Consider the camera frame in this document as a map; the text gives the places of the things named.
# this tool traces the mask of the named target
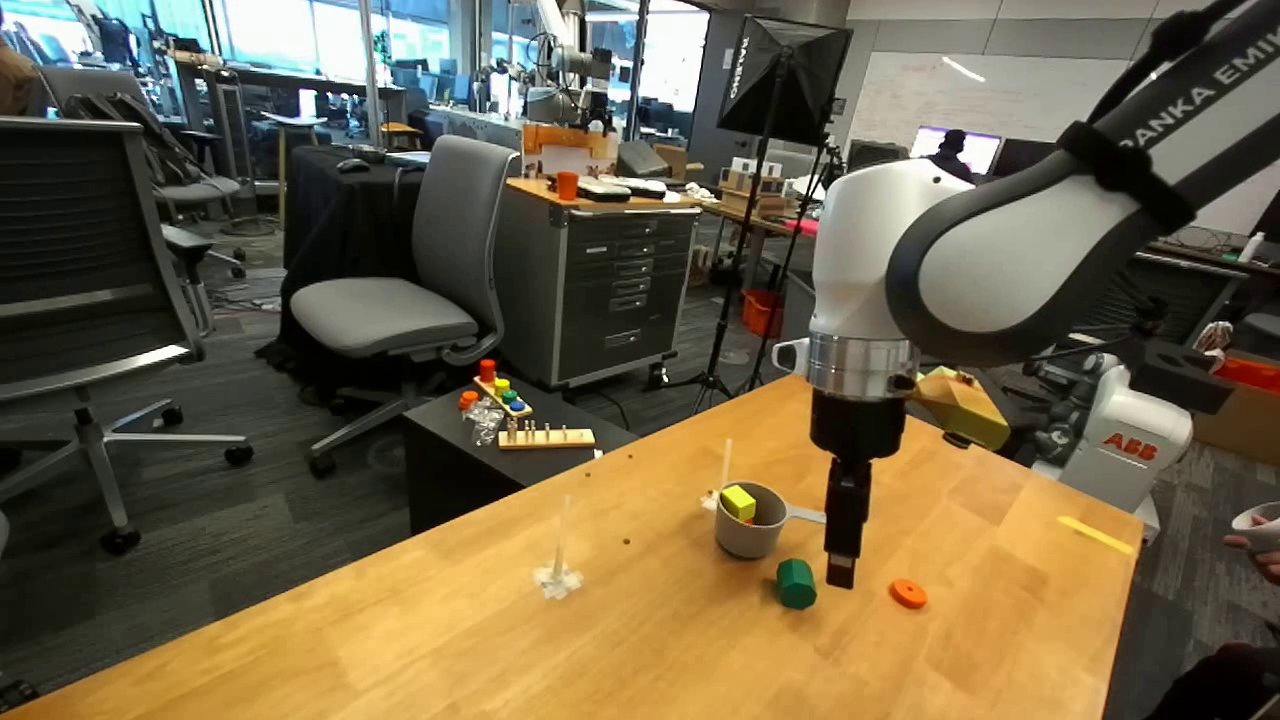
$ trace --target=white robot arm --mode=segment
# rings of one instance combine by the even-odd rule
[[[790,346],[814,387],[813,439],[831,454],[829,585],[852,585],[871,462],[900,445],[917,348],[1026,361],[1109,296],[1138,244],[1280,155],[1280,3],[1209,14],[1221,26],[1199,49],[1021,178],[966,190],[904,159],[829,190],[814,312]]]

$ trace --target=office chair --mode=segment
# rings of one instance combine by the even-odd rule
[[[288,307],[301,330],[349,361],[405,361],[401,395],[306,450],[313,477],[333,454],[417,405],[417,373],[467,368],[505,339],[492,244],[514,152],[439,138],[410,211],[417,284],[401,275],[345,275],[301,287]]]
[[[0,477],[0,504],[82,456],[110,520],[99,544],[128,554],[141,534],[108,462],[110,445],[215,445],[228,465],[253,462],[242,436],[132,433],[180,424],[167,402],[117,424],[93,412],[93,384],[193,356],[193,307],[159,239],[137,125],[0,120],[0,346],[0,405],[74,395],[72,439],[0,439],[50,450]]]
[[[208,178],[201,159],[150,117],[137,76],[104,68],[38,68],[46,110],[66,120],[132,120],[143,127],[146,164],[155,178],[155,204],[180,220],[180,209],[228,211],[241,200],[241,181]],[[242,275],[242,256],[208,254],[235,282]]]

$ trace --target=wooden table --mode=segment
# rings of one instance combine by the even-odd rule
[[[789,611],[773,564],[819,568],[819,528],[720,556],[698,497],[725,436],[732,477],[823,502],[806,387],[775,380],[17,717],[1099,717],[1130,518],[913,420],[877,465],[858,590]],[[561,504],[583,590],[555,604],[533,572]],[[889,601],[900,578],[923,611]]]

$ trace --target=metal cabinet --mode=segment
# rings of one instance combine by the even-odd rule
[[[675,346],[697,209],[555,204],[506,190],[495,244],[505,356],[574,387],[654,364]]]

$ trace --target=cardboard box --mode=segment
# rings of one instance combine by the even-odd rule
[[[1195,415],[1195,445],[1280,465],[1280,392],[1236,384],[1217,415]]]

